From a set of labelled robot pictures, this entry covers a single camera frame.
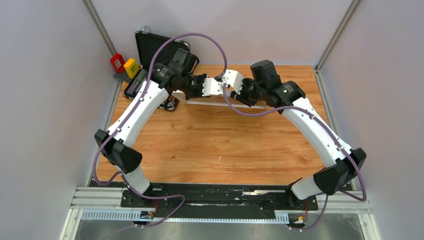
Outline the light wooden picture frame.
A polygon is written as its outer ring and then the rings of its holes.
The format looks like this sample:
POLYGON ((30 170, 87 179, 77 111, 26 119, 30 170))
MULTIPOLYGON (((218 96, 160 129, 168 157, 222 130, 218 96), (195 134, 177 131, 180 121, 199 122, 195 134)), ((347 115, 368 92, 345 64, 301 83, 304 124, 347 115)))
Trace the light wooden picture frame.
MULTIPOLYGON (((185 94, 182 91, 174 91, 172 96, 185 104, 192 105, 207 105, 207 106, 219 106, 219 107, 227 107, 228 104, 225 101, 222 95, 212 95, 211 97, 201 97, 201 98, 190 98, 186 99, 185 94)), ((268 107, 264 102, 257 102, 254 106, 249 107, 235 99, 228 98, 230 103, 236 108, 250 108, 250 109, 267 109, 268 107)))

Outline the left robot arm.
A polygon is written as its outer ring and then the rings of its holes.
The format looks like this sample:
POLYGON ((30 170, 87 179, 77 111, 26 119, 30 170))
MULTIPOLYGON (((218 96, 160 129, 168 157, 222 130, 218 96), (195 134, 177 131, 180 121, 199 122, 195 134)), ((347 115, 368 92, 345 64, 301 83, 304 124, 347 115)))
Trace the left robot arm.
POLYGON ((151 65, 150 79, 143 82, 141 91, 121 117, 107 130, 99 129, 94 135, 99 154, 118 169, 135 191, 135 202, 142 207, 152 203, 153 193, 141 167, 143 155, 133 145, 148 119, 172 92, 201 93, 204 76, 192 73, 199 62, 196 55, 179 48, 167 65, 151 65))

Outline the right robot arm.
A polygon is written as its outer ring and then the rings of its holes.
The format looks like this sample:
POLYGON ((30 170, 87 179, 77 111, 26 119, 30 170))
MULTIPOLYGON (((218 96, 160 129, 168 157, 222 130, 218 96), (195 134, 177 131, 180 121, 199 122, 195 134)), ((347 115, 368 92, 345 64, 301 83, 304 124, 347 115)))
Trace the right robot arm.
POLYGON ((311 196, 334 195, 353 178, 358 178, 362 190, 357 200, 365 201, 367 194, 360 172, 367 157, 365 151, 360 147, 353 149, 342 140, 316 112, 298 84, 291 80, 282 82, 272 61, 256 62, 250 70, 251 78, 235 70, 225 71, 222 80, 227 88, 233 89, 230 97, 249 107, 264 101, 271 109, 261 114, 278 112, 288 119, 313 146, 324 165, 287 187, 286 204, 298 209, 311 196))

